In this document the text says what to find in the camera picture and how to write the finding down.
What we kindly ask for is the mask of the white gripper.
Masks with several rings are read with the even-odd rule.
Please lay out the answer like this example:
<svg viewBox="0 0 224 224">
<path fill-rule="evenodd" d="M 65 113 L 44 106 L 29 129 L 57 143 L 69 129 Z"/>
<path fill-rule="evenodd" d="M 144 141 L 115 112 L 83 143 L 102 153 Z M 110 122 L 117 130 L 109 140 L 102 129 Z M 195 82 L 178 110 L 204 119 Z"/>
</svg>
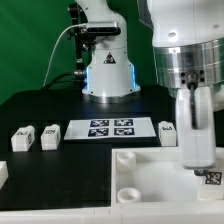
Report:
<svg viewBox="0 0 224 224">
<path fill-rule="evenodd" d="M 176 128 L 181 162 L 196 176 L 207 176 L 216 164 L 216 140 L 211 92 L 209 87 L 195 90 L 197 128 L 192 127 L 190 90 L 179 89 L 176 98 Z"/>
</svg>

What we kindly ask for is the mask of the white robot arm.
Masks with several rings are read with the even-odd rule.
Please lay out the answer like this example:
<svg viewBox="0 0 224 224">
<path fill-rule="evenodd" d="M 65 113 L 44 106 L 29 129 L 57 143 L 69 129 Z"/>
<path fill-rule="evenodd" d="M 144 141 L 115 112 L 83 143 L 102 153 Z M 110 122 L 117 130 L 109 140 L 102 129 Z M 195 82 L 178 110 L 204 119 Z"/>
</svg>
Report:
<svg viewBox="0 0 224 224">
<path fill-rule="evenodd" d="M 87 17 L 83 33 L 96 40 L 84 97 L 108 103 L 138 92 L 123 17 L 106 0 L 76 2 Z M 224 109 L 224 0 L 137 2 L 140 21 L 153 31 L 157 82 L 176 98 L 182 165 L 205 176 L 216 165 L 213 113 Z"/>
</svg>

